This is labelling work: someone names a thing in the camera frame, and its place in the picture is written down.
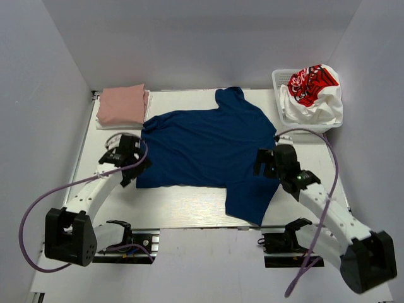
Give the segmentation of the blue t shirt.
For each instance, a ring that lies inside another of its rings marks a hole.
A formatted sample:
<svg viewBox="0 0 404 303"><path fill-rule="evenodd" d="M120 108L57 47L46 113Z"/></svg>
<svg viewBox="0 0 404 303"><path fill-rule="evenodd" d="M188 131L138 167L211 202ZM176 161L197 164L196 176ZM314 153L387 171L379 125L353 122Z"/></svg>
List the blue t shirt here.
<svg viewBox="0 0 404 303"><path fill-rule="evenodd" d="M237 86L218 89L215 101L216 109L176 110L144 123L152 165L136 186L224 188L226 214L261 225L279 181L254 175L254 164L260 148L275 147L276 129Z"/></svg>

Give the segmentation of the white red print t shirt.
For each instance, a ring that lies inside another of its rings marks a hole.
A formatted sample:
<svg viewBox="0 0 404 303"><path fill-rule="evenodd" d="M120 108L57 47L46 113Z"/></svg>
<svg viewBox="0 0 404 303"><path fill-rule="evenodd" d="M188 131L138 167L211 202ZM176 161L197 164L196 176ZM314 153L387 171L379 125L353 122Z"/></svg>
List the white red print t shirt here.
<svg viewBox="0 0 404 303"><path fill-rule="evenodd" d="M305 67L280 87L280 101L290 121L300 124L343 122L339 75L325 64Z"/></svg>

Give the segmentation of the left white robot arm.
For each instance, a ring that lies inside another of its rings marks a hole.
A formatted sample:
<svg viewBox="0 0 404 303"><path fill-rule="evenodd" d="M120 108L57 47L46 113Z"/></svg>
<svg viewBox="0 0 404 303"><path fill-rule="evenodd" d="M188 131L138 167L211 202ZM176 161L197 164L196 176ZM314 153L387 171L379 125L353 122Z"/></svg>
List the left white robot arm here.
<svg viewBox="0 0 404 303"><path fill-rule="evenodd" d="M126 252L134 247L130 223L108 220L96 226L94 220L115 188L125 188L151 165L145 140L126 133L111 137L93 176L84 180L79 193L46 214L45 257L88 266L96 253Z"/></svg>

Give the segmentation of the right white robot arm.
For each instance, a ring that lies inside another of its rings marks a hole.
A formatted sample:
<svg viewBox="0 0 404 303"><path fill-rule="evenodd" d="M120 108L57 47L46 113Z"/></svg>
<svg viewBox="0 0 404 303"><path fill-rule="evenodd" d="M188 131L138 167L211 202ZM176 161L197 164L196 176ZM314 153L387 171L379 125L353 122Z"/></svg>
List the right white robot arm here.
<svg viewBox="0 0 404 303"><path fill-rule="evenodd" d="M298 218L285 226L281 236L265 234L267 253L312 251L338 269L356 294L396 278L392 238L385 231L373 231L333 201L320 179L301 169L293 146L281 144L272 150L258 150L254 174L259 173L278 179L286 193L320 220L315 225L306 218Z"/></svg>

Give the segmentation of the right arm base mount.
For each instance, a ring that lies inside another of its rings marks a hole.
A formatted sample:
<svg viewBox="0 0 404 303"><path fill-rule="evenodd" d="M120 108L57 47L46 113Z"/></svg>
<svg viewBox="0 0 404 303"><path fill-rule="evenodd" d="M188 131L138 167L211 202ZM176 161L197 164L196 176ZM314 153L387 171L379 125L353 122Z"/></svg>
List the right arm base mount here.
<svg viewBox="0 0 404 303"><path fill-rule="evenodd" d="M265 268L300 268L307 256L307 249L294 244L285 232L265 233L258 245L263 248Z"/></svg>

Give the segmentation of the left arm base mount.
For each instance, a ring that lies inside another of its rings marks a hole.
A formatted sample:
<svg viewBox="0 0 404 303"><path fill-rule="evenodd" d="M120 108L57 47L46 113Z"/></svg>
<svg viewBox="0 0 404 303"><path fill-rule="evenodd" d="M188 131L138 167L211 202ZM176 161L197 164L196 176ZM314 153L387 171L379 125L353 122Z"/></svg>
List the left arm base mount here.
<svg viewBox="0 0 404 303"><path fill-rule="evenodd" d="M132 246L116 251L96 253L92 263L99 264L152 264L157 257L160 242L159 229L133 230Z"/></svg>

